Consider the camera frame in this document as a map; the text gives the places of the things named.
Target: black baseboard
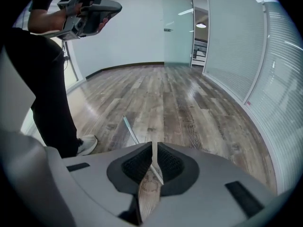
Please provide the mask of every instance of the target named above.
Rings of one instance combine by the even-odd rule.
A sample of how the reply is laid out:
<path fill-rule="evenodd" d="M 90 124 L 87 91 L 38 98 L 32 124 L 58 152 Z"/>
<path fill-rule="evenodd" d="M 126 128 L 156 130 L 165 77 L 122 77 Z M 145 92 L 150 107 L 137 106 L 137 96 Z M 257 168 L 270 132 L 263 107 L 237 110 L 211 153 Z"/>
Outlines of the black baseboard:
<path fill-rule="evenodd" d="M 134 63 L 134 64 L 126 64 L 126 65 L 119 65 L 119 66 L 113 66 L 113 67 L 107 67 L 103 68 L 101 70 L 97 70 L 96 72 L 88 75 L 86 77 L 86 80 L 95 76 L 96 74 L 105 71 L 105 70 L 112 70 L 112 69 L 117 69 L 117 68 L 124 68 L 124 67 L 130 67 L 130 66 L 148 66 L 148 65 L 164 65 L 163 61 L 154 61 L 154 62 L 142 62 L 142 63 Z"/>

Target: handheld controller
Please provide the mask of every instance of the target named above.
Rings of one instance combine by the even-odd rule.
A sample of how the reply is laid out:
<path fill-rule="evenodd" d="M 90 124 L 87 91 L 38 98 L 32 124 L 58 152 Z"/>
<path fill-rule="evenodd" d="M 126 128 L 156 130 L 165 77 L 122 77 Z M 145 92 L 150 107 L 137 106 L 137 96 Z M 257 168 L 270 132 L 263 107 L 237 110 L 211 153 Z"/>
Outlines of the handheld controller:
<path fill-rule="evenodd" d="M 82 3 L 80 14 L 75 13 L 78 3 Z M 67 19 L 63 29 L 44 36 L 58 37 L 63 41 L 97 34 L 104 18 L 110 20 L 122 10 L 121 4 L 112 0 L 60 0 L 57 5 L 60 9 L 66 9 Z"/>

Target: wooden floor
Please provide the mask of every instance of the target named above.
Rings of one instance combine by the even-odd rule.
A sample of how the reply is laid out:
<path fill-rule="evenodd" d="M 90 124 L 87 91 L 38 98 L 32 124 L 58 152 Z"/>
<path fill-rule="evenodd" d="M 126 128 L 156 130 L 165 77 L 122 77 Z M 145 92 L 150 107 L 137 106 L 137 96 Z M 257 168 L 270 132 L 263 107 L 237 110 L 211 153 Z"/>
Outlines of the wooden floor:
<path fill-rule="evenodd" d="M 104 71 L 68 96 L 79 137 L 95 134 L 94 153 L 134 144 L 125 115 L 140 142 L 164 141 L 216 154 L 276 192 L 267 148 L 244 111 L 202 76 L 201 67 L 135 66 Z M 159 200 L 151 171 L 141 183 L 143 219 Z"/>

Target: ceiling light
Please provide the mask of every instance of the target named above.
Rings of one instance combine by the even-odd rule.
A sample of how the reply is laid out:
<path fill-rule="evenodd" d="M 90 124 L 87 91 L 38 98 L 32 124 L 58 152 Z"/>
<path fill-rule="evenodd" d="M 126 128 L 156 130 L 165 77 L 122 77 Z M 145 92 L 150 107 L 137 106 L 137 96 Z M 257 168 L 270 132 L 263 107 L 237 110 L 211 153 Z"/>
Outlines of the ceiling light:
<path fill-rule="evenodd" d="M 186 13 L 191 13 L 193 11 L 194 11 L 194 9 L 189 9 L 189 10 L 186 10 L 184 12 L 178 13 L 178 15 L 183 15 L 183 14 L 186 14 Z"/>
<path fill-rule="evenodd" d="M 198 28 L 206 28 L 206 25 L 203 23 L 199 23 L 196 25 Z"/>

